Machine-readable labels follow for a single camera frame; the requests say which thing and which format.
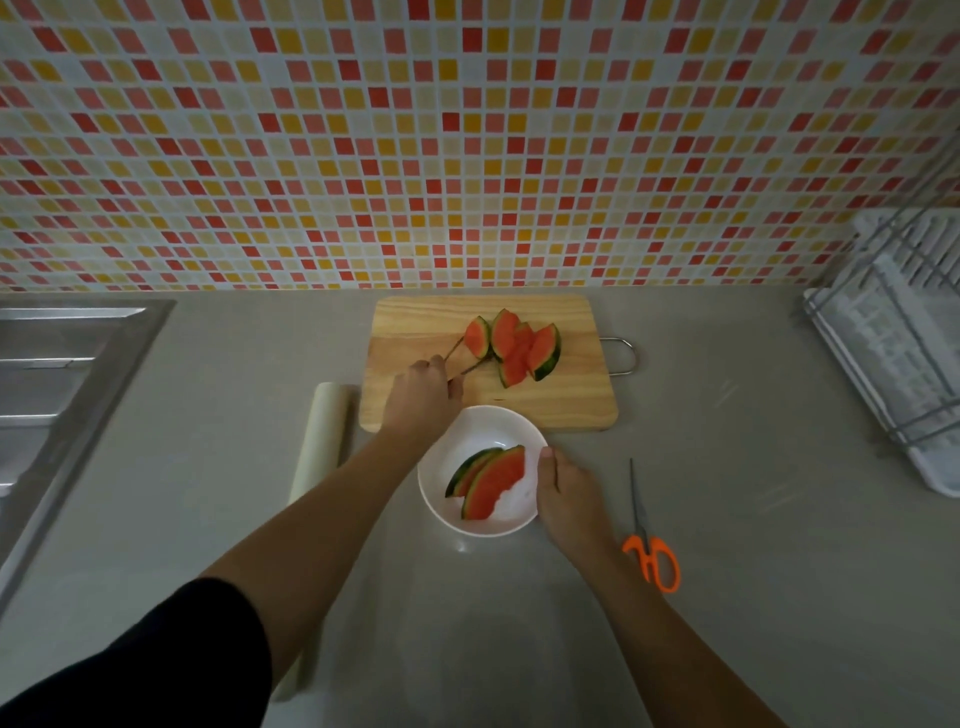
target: dish rack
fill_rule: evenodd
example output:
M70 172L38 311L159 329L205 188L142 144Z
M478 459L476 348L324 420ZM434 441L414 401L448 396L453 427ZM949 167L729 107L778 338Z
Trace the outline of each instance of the dish rack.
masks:
M890 438L949 497L960 497L960 209L933 205L960 182L958 159L949 143L904 206L860 212L843 270L804 292L804 311ZM925 193L928 205L914 206Z

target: black sleeve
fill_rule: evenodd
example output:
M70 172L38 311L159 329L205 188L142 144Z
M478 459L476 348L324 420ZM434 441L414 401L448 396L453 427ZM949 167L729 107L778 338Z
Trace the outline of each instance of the black sleeve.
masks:
M236 587L198 579L99 654L0 707L0 726L258 726L270 647Z

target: cutting board handle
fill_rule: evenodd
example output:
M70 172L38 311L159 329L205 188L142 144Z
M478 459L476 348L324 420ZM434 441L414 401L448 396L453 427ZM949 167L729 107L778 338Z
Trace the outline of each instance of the cutting board handle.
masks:
M636 371L636 368L640 365L640 357L636 355L636 349L634 349L633 344L626 339L621 339L619 336L601 336L600 341L619 341L621 344L626 346L627 349L630 350L630 353L634 356L634 365L630 369L624 372L608 372L610 376L626 376L631 375Z

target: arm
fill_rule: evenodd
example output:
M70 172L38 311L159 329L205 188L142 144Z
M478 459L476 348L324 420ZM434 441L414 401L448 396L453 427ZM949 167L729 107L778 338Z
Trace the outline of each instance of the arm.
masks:
M562 452L544 449L537 506L551 539L607 614L658 728L784 725L620 551L592 474Z
M434 356L396 378L383 426L309 493L257 528L202 576L237 587L260 617L274 685L337 597L396 486L460 413L463 381L447 386Z

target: tile backsplash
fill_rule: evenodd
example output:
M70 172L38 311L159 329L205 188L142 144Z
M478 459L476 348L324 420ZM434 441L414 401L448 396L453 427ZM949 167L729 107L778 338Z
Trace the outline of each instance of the tile backsplash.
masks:
M0 290L809 282L958 44L957 0L0 0Z

